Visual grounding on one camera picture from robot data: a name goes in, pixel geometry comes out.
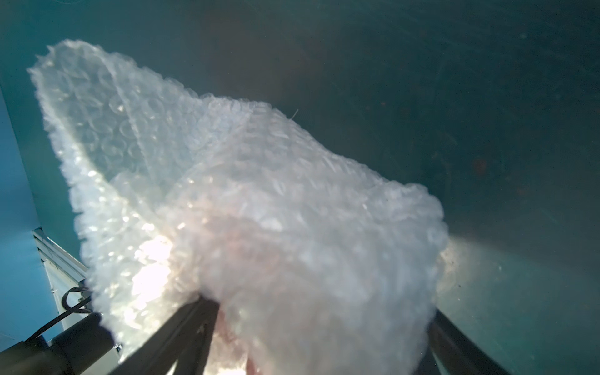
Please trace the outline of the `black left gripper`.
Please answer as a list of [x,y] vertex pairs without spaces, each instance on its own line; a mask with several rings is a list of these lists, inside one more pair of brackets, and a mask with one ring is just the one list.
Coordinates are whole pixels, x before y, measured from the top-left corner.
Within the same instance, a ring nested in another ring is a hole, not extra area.
[[47,344],[42,336],[1,352],[2,374],[82,374],[114,349],[112,335],[93,313]]

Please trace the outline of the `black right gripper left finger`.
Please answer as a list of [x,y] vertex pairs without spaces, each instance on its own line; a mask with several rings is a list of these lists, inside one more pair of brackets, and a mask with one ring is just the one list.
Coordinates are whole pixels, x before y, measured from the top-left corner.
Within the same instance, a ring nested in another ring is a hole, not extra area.
[[181,307],[113,374],[203,374],[220,305],[200,298]]

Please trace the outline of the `clear bubble wrap sheet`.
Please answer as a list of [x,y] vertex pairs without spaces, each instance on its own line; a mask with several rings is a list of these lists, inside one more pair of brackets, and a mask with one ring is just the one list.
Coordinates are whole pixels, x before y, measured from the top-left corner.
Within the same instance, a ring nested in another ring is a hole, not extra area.
[[220,305],[211,374],[411,374],[448,242],[440,201],[266,102],[196,95],[82,41],[29,70],[92,302],[131,357]]

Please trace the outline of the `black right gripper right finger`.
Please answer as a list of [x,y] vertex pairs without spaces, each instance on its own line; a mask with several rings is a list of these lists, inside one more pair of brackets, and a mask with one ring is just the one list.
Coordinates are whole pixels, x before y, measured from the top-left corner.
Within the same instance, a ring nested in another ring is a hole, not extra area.
[[477,347],[439,309],[428,329],[429,344],[415,374],[509,375],[502,366]]

